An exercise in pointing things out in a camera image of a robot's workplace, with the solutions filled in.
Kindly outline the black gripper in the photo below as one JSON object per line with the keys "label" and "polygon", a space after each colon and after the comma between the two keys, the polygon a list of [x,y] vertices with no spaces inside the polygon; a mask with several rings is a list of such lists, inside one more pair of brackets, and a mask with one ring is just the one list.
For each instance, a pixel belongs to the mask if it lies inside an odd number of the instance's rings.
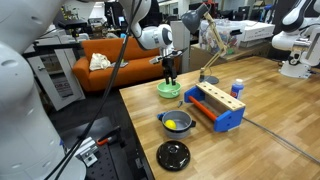
{"label": "black gripper", "polygon": [[169,84],[169,77],[171,77],[171,84],[176,85],[176,78],[174,77],[174,60],[172,58],[164,58],[162,67],[165,83]]}

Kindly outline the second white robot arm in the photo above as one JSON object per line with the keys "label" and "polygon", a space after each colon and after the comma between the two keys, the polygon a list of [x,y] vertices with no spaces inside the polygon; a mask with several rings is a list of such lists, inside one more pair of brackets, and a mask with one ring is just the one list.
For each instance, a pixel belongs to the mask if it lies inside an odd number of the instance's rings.
{"label": "second white robot arm", "polygon": [[320,12],[320,0],[297,0],[281,20],[282,31],[272,38],[272,46],[289,51],[279,72],[293,78],[308,78],[320,63],[320,17],[305,17],[307,8]]}

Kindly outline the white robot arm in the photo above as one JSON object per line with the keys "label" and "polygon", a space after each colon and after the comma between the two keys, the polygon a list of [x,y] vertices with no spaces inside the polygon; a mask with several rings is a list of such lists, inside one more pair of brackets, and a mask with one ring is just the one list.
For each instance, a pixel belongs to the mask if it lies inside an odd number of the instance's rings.
{"label": "white robot arm", "polygon": [[25,50],[67,0],[0,0],[0,180],[84,180],[86,166],[66,156],[48,118]]}

